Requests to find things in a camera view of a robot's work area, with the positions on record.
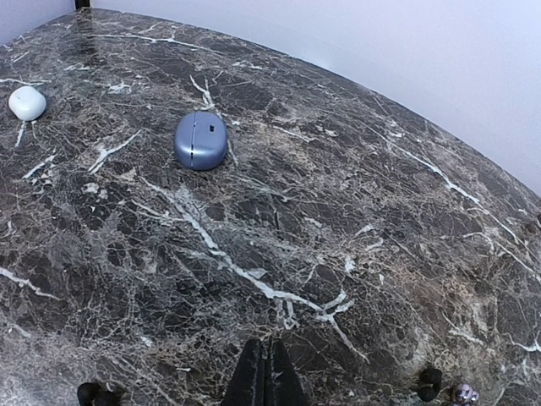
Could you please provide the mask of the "white earbud charging case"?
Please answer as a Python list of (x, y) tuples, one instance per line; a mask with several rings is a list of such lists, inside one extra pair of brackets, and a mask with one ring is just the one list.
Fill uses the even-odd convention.
[(46, 98), (33, 86), (25, 85), (10, 95), (8, 106), (18, 119), (31, 122), (45, 112)]

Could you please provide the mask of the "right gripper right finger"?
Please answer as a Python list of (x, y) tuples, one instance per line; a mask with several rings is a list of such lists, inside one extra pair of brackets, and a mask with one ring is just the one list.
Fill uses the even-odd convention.
[(265, 405), (309, 406), (284, 342), (271, 338), (265, 361)]

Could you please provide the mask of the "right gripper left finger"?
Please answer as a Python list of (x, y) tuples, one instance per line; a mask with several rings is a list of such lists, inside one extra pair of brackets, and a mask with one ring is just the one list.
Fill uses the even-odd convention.
[(265, 404), (265, 361), (259, 339), (249, 339), (239, 356), (221, 406), (263, 406)]

